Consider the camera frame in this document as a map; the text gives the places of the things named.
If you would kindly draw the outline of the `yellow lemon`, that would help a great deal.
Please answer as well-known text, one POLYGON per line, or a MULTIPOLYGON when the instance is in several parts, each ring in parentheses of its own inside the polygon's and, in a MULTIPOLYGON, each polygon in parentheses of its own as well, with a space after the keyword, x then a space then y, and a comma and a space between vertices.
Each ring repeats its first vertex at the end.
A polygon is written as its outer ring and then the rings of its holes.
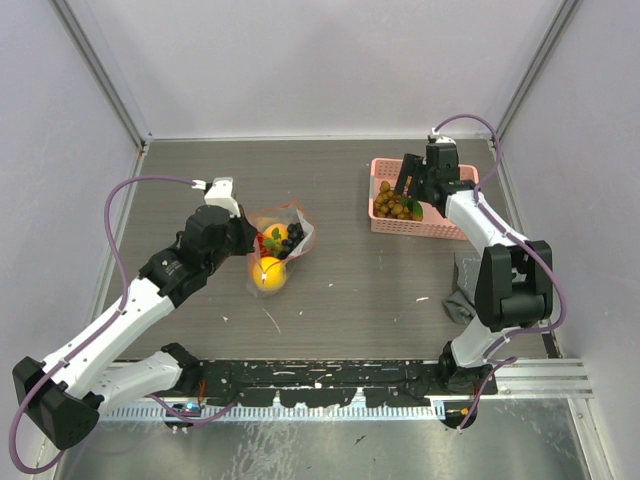
POLYGON ((286 263, 275 257, 260 258, 252 266, 252 280, 259 292, 274 293, 286 283, 286 263))

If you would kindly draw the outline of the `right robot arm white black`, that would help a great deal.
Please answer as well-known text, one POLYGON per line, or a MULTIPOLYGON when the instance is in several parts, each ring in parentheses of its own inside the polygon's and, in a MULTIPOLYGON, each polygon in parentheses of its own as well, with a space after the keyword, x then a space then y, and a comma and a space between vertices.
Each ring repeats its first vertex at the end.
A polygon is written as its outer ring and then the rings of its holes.
POLYGON ((459 394, 489 373, 491 354, 518 334, 533 333, 553 310, 552 250, 530 241, 496 214, 479 186, 460 176, 456 143, 431 137, 423 156, 405 154, 394 191, 437 209, 481 255, 475 316, 439 357, 437 378, 459 394))

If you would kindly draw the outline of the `pink plastic basket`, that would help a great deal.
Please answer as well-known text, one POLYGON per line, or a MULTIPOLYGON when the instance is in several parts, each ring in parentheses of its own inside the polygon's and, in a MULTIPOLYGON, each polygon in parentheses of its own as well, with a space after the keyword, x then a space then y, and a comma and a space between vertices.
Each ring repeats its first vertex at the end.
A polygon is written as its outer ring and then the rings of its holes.
POLYGON ((374 158, 371 161, 368 200, 371 230, 376 233, 466 240, 467 237, 457 226, 445 219, 435 207, 424 202, 420 202, 420 209, 417 210, 418 213, 422 213, 420 221, 377 216, 374 204, 380 193, 380 186, 386 181, 394 187, 401 165, 401 159, 374 158))

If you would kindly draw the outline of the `orange fruit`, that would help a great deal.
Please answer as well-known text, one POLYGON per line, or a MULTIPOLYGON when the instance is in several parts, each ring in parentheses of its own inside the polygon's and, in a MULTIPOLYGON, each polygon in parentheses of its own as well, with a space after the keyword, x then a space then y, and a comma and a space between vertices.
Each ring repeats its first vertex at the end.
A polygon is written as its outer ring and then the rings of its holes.
POLYGON ((283 240, 289 239, 289 231, 288 226, 283 223, 275 223, 267 227, 264 231, 264 234, 271 236, 273 239, 280 239, 281 244, 283 240))

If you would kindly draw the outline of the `dark grapes with leaves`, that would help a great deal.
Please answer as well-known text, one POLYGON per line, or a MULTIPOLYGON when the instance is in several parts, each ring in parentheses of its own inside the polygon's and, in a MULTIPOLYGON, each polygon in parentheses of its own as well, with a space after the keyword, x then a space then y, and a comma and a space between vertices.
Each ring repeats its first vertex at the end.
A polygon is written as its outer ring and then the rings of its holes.
POLYGON ((289 239, 282 241, 282 248, 280 255, 277 257, 279 260, 284 260, 291 255, 293 250, 301 243, 305 237, 305 233, 300 222, 290 223, 287 225, 289 231, 289 239))

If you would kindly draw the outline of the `clear zip bag orange zipper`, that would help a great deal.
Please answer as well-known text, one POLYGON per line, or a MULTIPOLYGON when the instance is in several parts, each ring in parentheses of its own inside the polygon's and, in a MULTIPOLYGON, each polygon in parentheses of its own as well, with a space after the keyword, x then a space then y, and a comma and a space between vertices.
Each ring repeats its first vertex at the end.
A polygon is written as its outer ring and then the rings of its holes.
POLYGON ((295 200, 248 216, 257 229, 254 252, 247 256, 247 290, 255 297, 279 292, 295 262, 314 247, 317 229, 295 200))

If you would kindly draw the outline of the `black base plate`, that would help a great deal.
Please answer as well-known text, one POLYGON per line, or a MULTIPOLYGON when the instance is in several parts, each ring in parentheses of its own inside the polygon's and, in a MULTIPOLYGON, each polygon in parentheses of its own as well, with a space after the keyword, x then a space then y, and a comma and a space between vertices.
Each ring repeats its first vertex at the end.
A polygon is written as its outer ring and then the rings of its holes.
POLYGON ((490 371, 488 365, 448 368, 424 360, 216 360, 187 371, 159 397, 196 397, 210 406, 236 403, 286 408, 345 407, 358 393, 365 406, 429 406, 435 396, 473 396, 490 371))

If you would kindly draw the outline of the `grey cloth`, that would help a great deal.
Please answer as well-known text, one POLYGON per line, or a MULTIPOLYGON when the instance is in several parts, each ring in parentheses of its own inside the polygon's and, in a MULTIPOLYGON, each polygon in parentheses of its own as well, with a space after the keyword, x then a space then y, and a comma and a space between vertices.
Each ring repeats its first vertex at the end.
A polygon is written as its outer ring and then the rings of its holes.
POLYGON ((456 252, 452 293, 442 301, 444 311, 457 325, 468 325, 476 315, 475 292, 481 258, 474 252, 456 252))

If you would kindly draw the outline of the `red cherries green leaves sprig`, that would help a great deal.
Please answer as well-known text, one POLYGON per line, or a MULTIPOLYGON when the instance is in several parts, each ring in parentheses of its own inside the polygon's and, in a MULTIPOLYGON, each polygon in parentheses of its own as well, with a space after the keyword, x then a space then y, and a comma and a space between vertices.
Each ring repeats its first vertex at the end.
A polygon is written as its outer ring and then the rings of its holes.
POLYGON ((280 239, 273 239, 271 236, 259 232, 257 235, 257 241, 261 258, 277 258, 280 255, 280 251, 282 248, 280 239))

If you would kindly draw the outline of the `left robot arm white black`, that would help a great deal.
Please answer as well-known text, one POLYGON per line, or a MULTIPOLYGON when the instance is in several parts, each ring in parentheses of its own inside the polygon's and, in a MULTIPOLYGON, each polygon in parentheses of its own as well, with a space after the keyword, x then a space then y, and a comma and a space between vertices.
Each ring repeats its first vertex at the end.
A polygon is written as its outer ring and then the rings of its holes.
POLYGON ((199 207, 175 243, 140 269, 124 306, 113 304, 45 360, 26 356, 14 366, 18 401, 56 448, 77 445, 101 416, 140 397, 197 392, 203 364, 178 343, 119 372, 106 369, 150 326, 203 288, 228 257, 253 252, 256 235, 243 209, 199 207))

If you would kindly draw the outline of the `brown longan bunch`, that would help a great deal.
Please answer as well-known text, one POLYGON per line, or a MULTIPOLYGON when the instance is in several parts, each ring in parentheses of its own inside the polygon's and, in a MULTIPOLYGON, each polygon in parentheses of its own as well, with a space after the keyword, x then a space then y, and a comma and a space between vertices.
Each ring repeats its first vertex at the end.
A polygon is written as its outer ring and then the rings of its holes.
POLYGON ((396 194, 387 180, 381 182, 379 192, 374 196, 373 216, 398 220, 419 221, 421 219, 414 212, 413 203, 406 196, 396 194))

